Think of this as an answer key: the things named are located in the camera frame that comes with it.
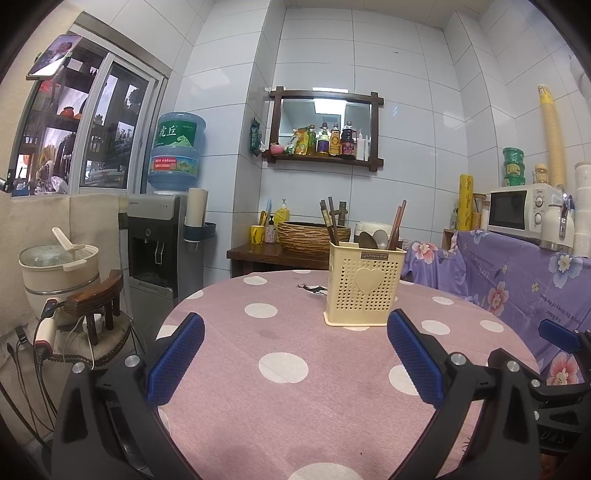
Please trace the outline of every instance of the white polka dot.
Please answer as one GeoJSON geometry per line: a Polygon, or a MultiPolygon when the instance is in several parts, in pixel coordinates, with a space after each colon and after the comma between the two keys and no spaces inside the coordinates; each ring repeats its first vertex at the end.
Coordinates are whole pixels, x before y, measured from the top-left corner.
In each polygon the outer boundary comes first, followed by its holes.
{"type": "Polygon", "coordinates": [[[166,412],[160,407],[158,407],[158,415],[160,416],[162,425],[164,425],[164,428],[170,433],[170,420],[168,419],[168,415],[166,415],[166,412]]]}
{"type": "Polygon", "coordinates": [[[203,290],[197,290],[193,295],[189,295],[187,298],[189,300],[200,299],[203,297],[203,290]]]}
{"type": "Polygon", "coordinates": [[[500,323],[491,322],[490,320],[481,320],[480,326],[489,332],[495,333],[501,333],[503,330],[505,330],[505,327],[503,327],[500,323]]]}
{"type": "Polygon", "coordinates": [[[293,353],[268,353],[259,360],[259,370],[275,383],[298,383],[308,376],[308,364],[293,353]]]}
{"type": "Polygon", "coordinates": [[[255,275],[253,277],[245,277],[244,283],[247,283],[249,285],[264,285],[265,283],[267,283],[267,279],[255,275]]]}
{"type": "Polygon", "coordinates": [[[433,301],[436,301],[441,305],[453,305],[453,300],[447,299],[445,297],[433,297],[433,301]]]}
{"type": "Polygon", "coordinates": [[[163,337],[170,337],[177,329],[177,325],[162,325],[156,335],[156,340],[163,337]]]}
{"type": "Polygon", "coordinates": [[[251,303],[244,307],[244,311],[256,319],[267,319],[277,315],[277,309],[268,303],[251,303]]]}
{"type": "Polygon", "coordinates": [[[445,323],[437,320],[423,320],[421,326],[434,335],[447,335],[451,331],[445,323]]]}
{"type": "Polygon", "coordinates": [[[363,480],[357,472],[338,463],[311,463],[290,475],[287,480],[363,480]]]}
{"type": "Polygon", "coordinates": [[[413,381],[410,380],[404,365],[396,365],[390,370],[388,375],[392,386],[402,393],[408,395],[418,395],[417,389],[415,388],[413,381]]]}

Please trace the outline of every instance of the white wall tile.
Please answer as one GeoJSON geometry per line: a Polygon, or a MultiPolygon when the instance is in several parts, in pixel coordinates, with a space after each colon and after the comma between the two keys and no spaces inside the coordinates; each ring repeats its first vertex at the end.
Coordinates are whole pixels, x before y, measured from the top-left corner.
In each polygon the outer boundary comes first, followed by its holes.
{"type": "Polygon", "coordinates": [[[440,190],[458,193],[460,175],[468,172],[468,158],[464,155],[436,149],[437,174],[435,186],[440,190]]]}
{"type": "Polygon", "coordinates": [[[554,62],[550,57],[546,57],[507,84],[506,88],[512,104],[513,114],[516,117],[540,106],[540,95],[538,94],[538,85],[540,83],[548,86],[554,99],[566,95],[564,84],[554,66],[554,62]]]}
{"type": "Polygon", "coordinates": [[[185,75],[241,63],[252,63],[255,60],[260,36],[259,33],[247,33],[194,47],[185,75]]]}
{"type": "Polygon", "coordinates": [[[355,90],[354,67],[327,63],[278,63],[275,67],[273,87],[278,85],[286,90],[311,90],[313,87],[322,87],[340,88],[353,92],[355,90]]]}
{"type": "Polygon", "coordinates": [[[402,73],[355,67],[355,93],[378,92],[384,100],[432,109],[429,82],[402,73]]]}
{"type": "Polygon", "coordinates": [[[517,7],[511,5],[486,34],[496,56],[530,25],[517,7]]]}
{"type": "Polygon", "coordinates": [[[232,248],[232,214],[206,212],[205,221],[216,224],[216,235],[205,242],[203,265],[230,269],[230,260],[226,258],[226,252],[232,248]]]}
{"type": "Polygon", "coordinates": [[[515,119],[496,108],[492,109],[492,119],[495,123],[496,144],[501,148],[519,147],[515,119]]]}
{"type": "Polygon", "coordinates": [[[388,47],[402,48],[415,53],[423,53],[417,33],[393,30],[392,27],[364,22],[353,22],[353,32],[355,33],[355,41],[376,43],[388,47]]]}
{"type": "Polygon", "coordinates": [[[499,187],[499,163],[497,148],[468,157],[468,172],[474,177],[474,191],[488,193],[499,187]]]}
{"type": "Polygon", "coordinates": [[[504,85],[505,79],[503,78],[503,73],[501,72],[496,57],[479,48],[475,48],[474,52],[476,53],[476,58],[478,58],[482,73],[486,73],[488,76],[493,77],[504,85]]]}
{"type": "Polygon", "coordinates": [[[168,20],[181,35],[186,36],[197,16],[187,0],[146,0],[156,11],[168,20]]]}
{"type": "Polygon", "coordinates": [[[440,113],[434,113],[433,119],[437,149],[442,148],[466,156],[466,123],[440,113]]]}
{"type": "MultiPolygon", "coordinates": [[[[328,57],[333,57],[334,50],[326,51],[330,52],[328,57]]],[[[349,64],[353,65],[352,55],[349,64]]],[[[401,48],[377,45],[375,43],[355,41],[355,65],[405,73],[422,79],[427,78],[425,57],[418,53],[402,50],[401,48]]]]}
{"type": "Polygon", "coordinates": [[[468,47],[470,47],[470,38],[466,33],[464,25],[462,25],[462,22],[460,21],[460,17],[458,17],[455,12],[452,14],[452,17],[443,32],[447,40],[449,52],[452,55],[452,61],[455,63],[462,55],[464,55],[464,52],[468,47]]]}
{"type": "Polygon", "coordinates": [[[227,17],[208,18],[197,38],[197,45],[245,33],[260,32],[267,9],[250,10],[227,17]]]}
{"type": "Polygon", "coordinates": [[[423,37],[429,37],[447,43],[445,40],[445,35],[443,34],[443,30],[440,28],[433,28],[429,27],[428,25],[418,23],[417,30],[418,34],[423,37]]]}
{"type": "Polygon", "coordinates": [[[496,59],[501,67],[501,72],[503,72],[503,78],[509,83],[547,56],[548,52],[540,38],[530,27],[503,50],[496,59]]]}
{"type": "Polygon", "coordinates": [[[474,20],[473,18],[468,17],[464,14],[459,14],[460,20],[466,29],[466,33],[468,34],[468,38],[470,38],[470,42],[474,47],[477,47],[490,55],[494,55],[492,51],[491,44],[488,42],[484,30],[480,26],[480,24],[474,20]]]}
{"type": "Polygon", "coordinates": [[[526,155],[548,150],[544,133],[544,119],[540,107],[515,119],[519,147],[526,155]]]}
{"type": "Polygon", "coordinates": [[[431,99],[433,101],[433,111],[443,115],[452,116],[458,120],[464,120],[464,111],[462,108],[462,97],[460,92],[444,87],[438,83],[430,82],[431,99]]]}
{"type": "Polygon", "coordinates": [[[410,105],[384,101],[379,109],[379,134],[435,146],[433,113],[410,105]]]}
{"type": "Polygon", "coordinates": [[[205,120],[205,148],[203,155],[236,155],[239,151],[240,139],[238,135],[228,135],[228,132],[241,132],[245,105],[228,105],[195,113],[205,120]]]}
{"type": "Polygon", "coordinates": [[[426,57],[432,57],[441,61],[452,63],[452,56],[449,53],[446,43],[439,40],[434,40],[429,37],[420,37],[421,46],[423,47],[423,54],[426,57]]]}
{"type": "Polygon", "coordinates": [[[129,0],[115,17],[111,27],[148,50],[167,66],[173,67],[183,36],[144,0],[129,0]]]}
{"type": "Polygon", "coordinates": [[[353,175],[349,218],[392,224],[396,216],[396,206],[404,199],[408,203],[402,225],[430,230],[434,189],[401,181],[353,175]]]}
{"type": "Polygon", "coordinates": [[[355,169],[355,175],[435,186],[435,148],[394,138],[379,138],[379,157],[384,166],[377,172],[355,169]]]}
{"type": "Polygon", "coordinates": [[[331,196],[337,204],[347,202],[350,205],[350,193],[351,175],[264,168],[258,210],[265,209],[269,198],[272,209],[276,210],[281,206],[281,199],[285,198],[290,214],[318,216],[320,199],[331,196]]]}
{"type": "Polygon", "coordinates": [[[281,38],[353,40],[353,26],[350,21],[342,20],[285,20],[281,38]]]}
{"type": "Polygon", "coordinates": [[[234,187],[234,212],[257,213],[261,194],[261,168],[242,155],[238,156],[236,186],[234,187]]]}
{"type": "Polygon", "coordinates": [[[491,100],[491,106],[505,112],[507,115],[514,116],[513,106],[509,101],[509,94],[505,84],[488,75],[484,75],[484,82],[488,90],[488,98],[491,100]]]}
{"type": "Polygon", "coordinates": [[[203,108],[246,103],[252,63],[207,70],[183,77],[177,109],[191,112],[203,108]]]}
{"type": "Polygon", "coordinates": [[[286,20],[309,20],[312,18],[353,21],[351,10],[343,8],[288,8],[285,10],[286,20]]]}
{"type": "Polygon", "coordinates": [[[332,40],[329,38],[322,40],[317,38],[284,38],[280,41],[277,63],[309,63],[312,60],[315,63],[354,65],[353,42],[351,40],[332,40]],[[312,51],[317,53],[326,52],[327,55],[302,55],[302,52],[312,51]]]}
{"type": "Polygon", "coordinates": [[[428,78],[431,82],[445,85],[454,90],[460,90],[456,69],[453,65],[431,57],[425,57],[425,63],[427,64],[428,78]]]}
{"type": "Polygon", "coordinates": [[[551,55],[551,57],[556,66],[556,70],[558,70],[560,78],[562,78],[567,93],[579,90],[579,86],[574,80],[573,73],[570,71],[570,59],[574,58],[574,53],[569,46],[565,45],[564,47],[559,48],[551,55]]]}
{"type": "Polygon", "coordinates": [[[500,19],[500,17],[511,5],[511,0],[495,0],[490,5],[488,10],[484,12],[480,18],[480,26],[484,30],[484,33],[488,33],[492,26],[500,19]]]}
{"type": "Polygon", "coordinates": [[[455,65],[457,82],[460,90],[468,85],[480,73],[480,65],[474,48],[470,46],[455,65]]]}
{"type": "Polygon", "coordinates": [[[469,157],[496,147],[495,125],[490,108],[466,121],[466,137],[469,157]]]}
{"type": "Polygon", "coordinates": [[[221,268],[203,267],[203,287],[230,280],[230,271],[221,268]]]}
{"type": "Polygon", "coordinates": [[[449,220],[458,197],[457,193],[435,190],[432,231],[443,232],[444,229],[449,228],[449,220]]]}
{"type": "Polygon", "coordinates": [[[198,187],[208,191],[207,209],[209,211],[232,211],[237,162],[237,155],[217,155],[201,158],[198,187]]]}
{"type": "Polygon", "coordinates": [[[589,106],[579,91],[571,93],[569,99],[579,126],[581,141],[582,143],[589,143],[591,142],[591,113],[589,112],[589,106]]]}
{"type": "Polygon", "coordinates": [[[470,119],[477,113],[482,112],[490,104],[484,76],[480,73],[462,90],[464,117],[470,119]]]}

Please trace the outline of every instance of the phone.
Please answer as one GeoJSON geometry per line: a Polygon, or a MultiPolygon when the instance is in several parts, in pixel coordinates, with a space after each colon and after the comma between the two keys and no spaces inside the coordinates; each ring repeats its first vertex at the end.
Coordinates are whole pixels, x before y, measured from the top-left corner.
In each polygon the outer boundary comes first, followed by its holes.
{"type": "Polygon", "coordinates": [[[27,80],[52,79],[81,39],[81,35],[74,34],[58,36],[35,61],[27,73],[27,80]]]}

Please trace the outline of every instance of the yellow cup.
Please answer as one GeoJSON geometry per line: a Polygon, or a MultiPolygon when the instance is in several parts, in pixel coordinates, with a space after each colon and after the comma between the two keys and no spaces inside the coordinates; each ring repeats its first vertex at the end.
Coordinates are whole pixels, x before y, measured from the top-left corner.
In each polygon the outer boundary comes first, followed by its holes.
{"type": "Polygon", "coordinates": [[[260,245],[265,240],[265,226],[251,225],[251,243],[260,245]]]}

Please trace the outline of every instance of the microwave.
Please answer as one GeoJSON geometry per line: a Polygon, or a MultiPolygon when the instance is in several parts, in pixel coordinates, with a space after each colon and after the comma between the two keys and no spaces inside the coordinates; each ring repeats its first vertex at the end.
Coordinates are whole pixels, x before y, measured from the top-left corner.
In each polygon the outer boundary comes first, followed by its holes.
{"type": "Polygon", "coordinates": [[[545,183],[498,188],[491,191],[488,229],[539,241],[548,206],[561,203],[561,191],[545,183]]]}

